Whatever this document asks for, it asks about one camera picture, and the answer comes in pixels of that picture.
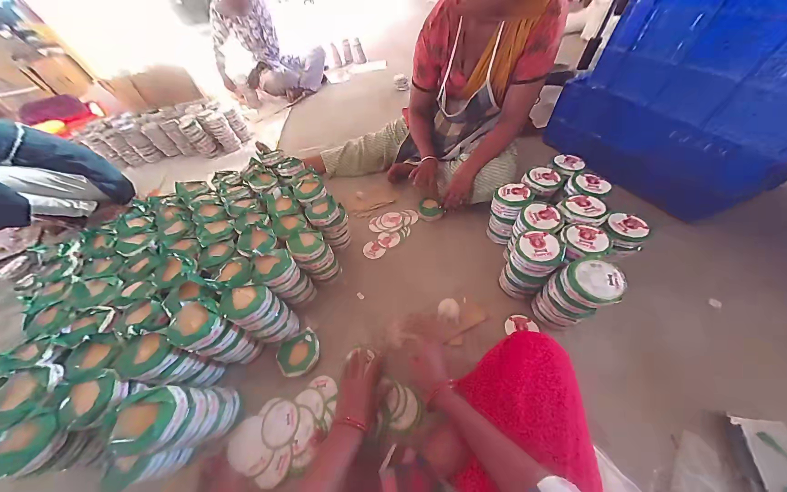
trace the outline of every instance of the dusty floor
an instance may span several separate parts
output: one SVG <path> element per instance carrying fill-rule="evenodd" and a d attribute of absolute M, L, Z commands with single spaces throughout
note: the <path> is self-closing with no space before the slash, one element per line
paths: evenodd
<path fill-rule="evenodd" d="M 281 148 L 304 155 L 395 118 L 408 95 L 395 92 L 390 80 L 410 72 L 411 44 L 428 7 L 416 4 L 414 16 L 388 32 L 389 43 L 367 50 L 388 60 L 387 71 L 327 87 L 295 107 Z M 572 62 L 580 50 L 579 41 L 567 39 L 560 59 Z M 537 118 L 547 110 L 545 103 Z M 553 153 L 537 139 L 523 140 L 519 164 L 540 164 Z M 161 166 L 161 174 L 202 178 L 238 160 L 177 170 Z M 380 180 L 334 179 L 329 186 L 341 197 Z M 157 184 L 139 183 L 145 189 Z M 406 191 L 391 208 L 414 207 L 417 199 Z M 623 303 L 552 336 L 571 354 L 595 442 L 649 491 L 671 464 L 672 436 L 686 428 L 700 432 L 707 412 L 787 423 L 787 184 L 698 224 L 683 224 L 620 188 L 609 203 L 647 219 L 655 236 L 643 253 L 622 263 L 629 282 Z M 485 237 L 487 217 L 486 207 L 473 207 L 419 223 L 408 240 L 377 261 L 362 256 L 360 245 L 372 233 L 366 219 L 354 219 L 354 245 L 339 256 L 344 276 L 322 287 L 301 311 L 321 337 L 321 363 L 312 375 L 336 374 L 344 354 L 373 340 L 388 321 L 452 295 L 481 303 L 491 315 L 461 348 L 450 349 L 460 370 L 499 341 L 503 319 L 529 308 L 497 287 L 502 248 Z M 357 292 L 366 298 L 358 299 Z M 711 307 L 710 298 L 721 308 Z M 16 342 L 19 324 L 19 306 L 0 285 L 0 350 Z M 240 387 L 249 410 L 257 410 L 269 397 L 295 396 L 307 380 L 281 377 L 269 350 L 245 369 L 231 370 L 226 381 Z M 193 467 L 176 480 L 135 489 L 193 490 L 195 473 Z M 86 489 L 96 479 L 95 472 L 68 472 L 0 482 L 0 491 L 65 492 Z"/>

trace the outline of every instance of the hand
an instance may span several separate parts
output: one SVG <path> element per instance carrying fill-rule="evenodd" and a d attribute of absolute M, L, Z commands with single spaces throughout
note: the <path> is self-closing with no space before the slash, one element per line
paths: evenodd
<path fill-rule="evenodd" d="M 443 346 L 437 341 L 413 337 L 406 342 L 406 349 L 409 351 L 411 381 L 426 401 L 433 391 L 449 380 Z"/>
<path fill-rule="evenodd" d="M 436 187 L 436 169 L 439 160 L 436 158 L 422 160 L 421 163 L 409 173 L 409 180 L 427 196 L 439 196 Z"/>
<path fill-rule="evenodd" d="M 461 164 L 457 171 L 454 171 L 454 176 L 451 177 L 451 184 L 449 184 L 448 191 L 445 193 L 443 207 L 446 210 L 455 210 L 468 205 L 472 196 L 472 184 L 474 181 L 475 173 L 465 168 L 465 164 Z"/>
<path fill-rule="evenodd" d="M 344 364 L 344 374 L 339 380 L 336 419 L 349 417 L 371 427 L 375 423 L 375 412 L 378 409 L 376 387 L 380 376 L 380 355 L 376 355 L 373 361 L 369 362 L 366 350 L 359 348 L 352 352 Z"/>

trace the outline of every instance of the striped cloth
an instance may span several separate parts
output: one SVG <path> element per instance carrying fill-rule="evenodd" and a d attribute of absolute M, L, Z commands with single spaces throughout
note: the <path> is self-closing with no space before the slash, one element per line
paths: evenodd
<path fill-rule="evenodd" d="M 329 176 L 365 176 L 366 174 L 387 171 L 396 160 L 399 146 L 409 136 L 406 119 L 399 118 L 389 122 L 384 128 L 363 137 L 349 140 L 344 145 L 321 152 L 323 165 Z M 448 190 L 451 178 L 457 168 L 470 156 L 459 154 L 454 160 L 443 161 L 436 173 L 439 192 L 442 196 Z M 515 181 L 518 151 L 512 142 L 500 155 L 488 162 L 475 176 L 470 203 L 490 201 L 497 188 Z"/>

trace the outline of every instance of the red cloth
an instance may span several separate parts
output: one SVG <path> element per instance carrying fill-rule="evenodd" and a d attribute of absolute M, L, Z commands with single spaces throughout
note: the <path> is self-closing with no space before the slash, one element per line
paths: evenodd
<path fill-rule="evenodd" d="M 516 332 L 485 354 L 458 392 L 550 473 L 580 492 L 602 492 L 582 394 L 569 355 L 551 337 Z M 497 491 L 473 457 L 452 477 L 457 490 Z"/>

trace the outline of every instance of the yellow scarf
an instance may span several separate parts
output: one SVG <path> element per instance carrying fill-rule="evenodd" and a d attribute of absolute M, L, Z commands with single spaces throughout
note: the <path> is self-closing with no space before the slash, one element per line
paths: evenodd
<path fill-rule="evenodd" d="M 491 89 L 497 104 L 501 104 L 506 96 L 509 78 L 518 64 L 521 52 L 527 45 L 530 32 L 539 23 L 540 17 L 552 1 L 554 0 L 519 0 L 518 5 L 512 7 L 513 17 L 521 18 L 506 21 L 503 35 L 500 37 L 497 56 L 494 58 L 494 68 L 491 71 Z M 470 79 L 466 82 L 464 91 L 460 95 L 461 99 L 469 99 L 485 84 L 488 67 L 491 66 L 491 57 L 494 55 L 494 46 L 497 44 L 498 33 L 499 29 L 491 36 L 485 52 L 482 53 L 482 58 L 478 60 Z"/>

